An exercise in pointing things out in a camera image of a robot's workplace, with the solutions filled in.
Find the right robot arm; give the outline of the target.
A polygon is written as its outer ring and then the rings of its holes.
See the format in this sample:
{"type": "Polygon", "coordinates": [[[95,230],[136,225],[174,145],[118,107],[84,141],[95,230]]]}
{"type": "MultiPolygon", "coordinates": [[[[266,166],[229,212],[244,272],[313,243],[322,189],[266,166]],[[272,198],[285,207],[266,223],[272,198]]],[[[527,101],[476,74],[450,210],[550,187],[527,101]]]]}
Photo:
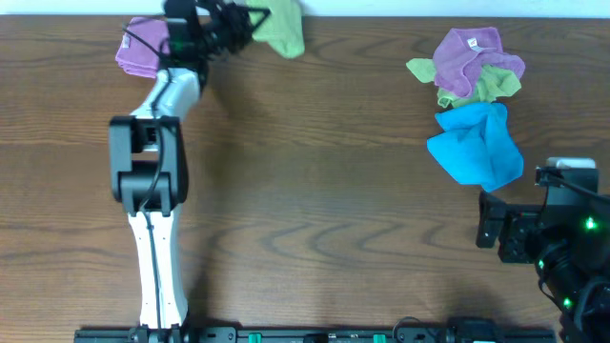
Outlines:
{"type": "Polygon", "coordinates": [[[595,168],[539,167],[539,205],[478,198],[476,244],[501,262],[531,264],[539,288],[560,309],[565,342],[609,339],[609,198],[595,168]]]}

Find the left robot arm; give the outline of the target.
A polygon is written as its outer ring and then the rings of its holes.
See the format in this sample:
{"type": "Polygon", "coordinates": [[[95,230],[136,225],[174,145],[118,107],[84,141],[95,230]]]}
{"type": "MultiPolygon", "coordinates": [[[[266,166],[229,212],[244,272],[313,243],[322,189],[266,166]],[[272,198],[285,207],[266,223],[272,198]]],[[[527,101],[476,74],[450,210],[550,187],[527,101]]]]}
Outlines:
{"type": "Polygon", "coordinates": [[[168,38],[143,44],[159,59],[154,86],[136,110],[109,124],[112,195],[128,216],[142,287],[131,342],[188,337],[177,241],[189,189],[182,123],[202,97],[210,62],[243,50],[270,15],[267,8],[223,1],[168,1],[168,38]]]}

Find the green microfiber cloth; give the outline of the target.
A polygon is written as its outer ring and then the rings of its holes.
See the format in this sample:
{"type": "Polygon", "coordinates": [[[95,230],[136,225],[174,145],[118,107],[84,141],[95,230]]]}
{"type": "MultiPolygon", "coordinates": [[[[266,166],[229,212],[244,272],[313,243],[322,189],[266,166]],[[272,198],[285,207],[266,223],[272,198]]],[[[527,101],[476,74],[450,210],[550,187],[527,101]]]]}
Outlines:
{"type": "Polygon", "coordinates": [[[286,59],[305,51],[301,6],[297,0],[246,0],[251,8],[268,9],[270,15],[253,33],[253,40],[267,43],[286,59]]]}

